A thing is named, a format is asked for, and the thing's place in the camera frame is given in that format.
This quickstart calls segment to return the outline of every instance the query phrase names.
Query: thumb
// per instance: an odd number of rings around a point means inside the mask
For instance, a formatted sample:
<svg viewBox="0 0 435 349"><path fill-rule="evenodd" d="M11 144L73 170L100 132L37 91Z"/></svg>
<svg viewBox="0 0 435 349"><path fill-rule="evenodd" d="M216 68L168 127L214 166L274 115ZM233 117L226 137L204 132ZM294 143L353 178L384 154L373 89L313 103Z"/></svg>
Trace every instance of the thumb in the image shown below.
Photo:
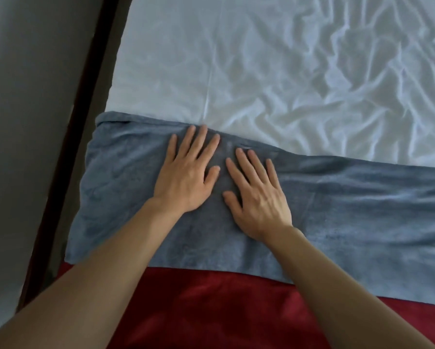
<svg viewBox="0 0 435 349"><path fill-rule="evenodd" d="M219 171L221 170L220 167L214 166L208 171L208 176L204 179L204 186L206 186L209 189L209 193L211 193L214 184L217 181L217 178L219 177Z"/></svg>
<svg viewBox="0 0 435 349"><path fill-rule="evenodd" d="M237 196L232 191L225 191L223 194L224 202L229 207L232 216L236 220L242 215L242 206L240 205Z"/></svg>

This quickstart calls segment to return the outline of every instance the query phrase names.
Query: red fabric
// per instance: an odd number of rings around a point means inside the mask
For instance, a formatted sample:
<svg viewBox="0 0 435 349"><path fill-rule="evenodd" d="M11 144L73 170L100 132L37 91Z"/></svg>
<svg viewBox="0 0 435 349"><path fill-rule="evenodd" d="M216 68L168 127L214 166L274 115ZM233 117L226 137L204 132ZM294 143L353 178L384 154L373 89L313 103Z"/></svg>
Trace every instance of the red fabric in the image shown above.
<svg viewBox="0 0 435 349"><path fill-rule="evenodd" d="M60 274L71 268L62 264ZM381 300L435 343L435 305ZM329 348L293 285L147 268L109 348Z"/></svg>

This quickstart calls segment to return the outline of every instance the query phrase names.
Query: hand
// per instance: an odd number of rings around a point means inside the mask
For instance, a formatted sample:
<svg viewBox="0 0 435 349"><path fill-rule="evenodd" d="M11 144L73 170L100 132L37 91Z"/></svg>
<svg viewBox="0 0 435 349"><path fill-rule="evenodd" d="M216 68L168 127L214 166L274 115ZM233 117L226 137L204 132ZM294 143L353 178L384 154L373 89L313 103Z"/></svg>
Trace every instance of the hand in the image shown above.
<svg viewBox="0 0 435 349"><path fill-rule="evenodd" d="M206 166L219 144L219 135L216 134L212 138L198 157L208 128L205 125L201 126L198 136L191 145L195 130L195 126L188 128L177 156L175 156L177 135L172 135L167 148L166 160L155 185L154 198L180 215L201 206L210 196L219 176L220 167L216 166L209 170L206 178L204 177Z"/></svg>
<svg viewBox="0 0 435 349"><path fill-rule="evenodd" d="M292 226L289 205L270 159L266 161L266 171L254 151L248 151L251 163L241 148L237 149L236 155L248 181L230 158L227 158L226 165L240 190L243 206L231 191L223 193L224 201L245 234L266 242L271 233Z"/></svg>

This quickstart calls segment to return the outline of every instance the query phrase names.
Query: right hand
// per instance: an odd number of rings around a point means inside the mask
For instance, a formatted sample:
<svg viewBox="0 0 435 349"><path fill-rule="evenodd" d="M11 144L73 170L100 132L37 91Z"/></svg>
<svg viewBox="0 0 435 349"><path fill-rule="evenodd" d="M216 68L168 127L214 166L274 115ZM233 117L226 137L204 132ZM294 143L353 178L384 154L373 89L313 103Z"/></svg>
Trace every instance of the right hand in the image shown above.
<svg viewBox="0 0 435 349"><path fill-rule="evenodd" d="M243 205L240 205L231 191L223 193L225 204L232 212L235 223L245 234L255 240L266 242L268 237L280 228L292 227L292 215L287 199L270 159L266 161L266 171L254 151L248 151L251 163L241 148L237 148L236 155L248 181L230 158L227 158L226 165L240 190Z"/></svg>

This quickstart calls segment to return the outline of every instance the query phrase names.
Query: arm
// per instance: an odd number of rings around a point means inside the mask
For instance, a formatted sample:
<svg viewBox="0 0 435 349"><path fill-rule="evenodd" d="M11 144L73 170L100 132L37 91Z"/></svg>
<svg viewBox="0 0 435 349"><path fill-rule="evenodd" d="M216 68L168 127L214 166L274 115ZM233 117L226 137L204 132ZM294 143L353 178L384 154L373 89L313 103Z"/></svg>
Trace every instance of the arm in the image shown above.
<svg viewBox="0 0 435 349"><path fill-rule="evenodd" d="M172 136L154 197L113 237L63 275L0 329L1 348L105 348L148 262L180 216L211 194L219 168L205 168L219 143L203 153L207 128L192 146L190 127L175 156Z"/></svg>
<svg viewBox="0 0 435 349"><path fill-rule="evenodd" d="M237 150L248 178L227 159L243 205L224 192L235 222L264 242L296 284L328 341L335 348L435 348L409 323L368 293L292 226L292 217L274 165L267 170L255 152Z"/></svg>

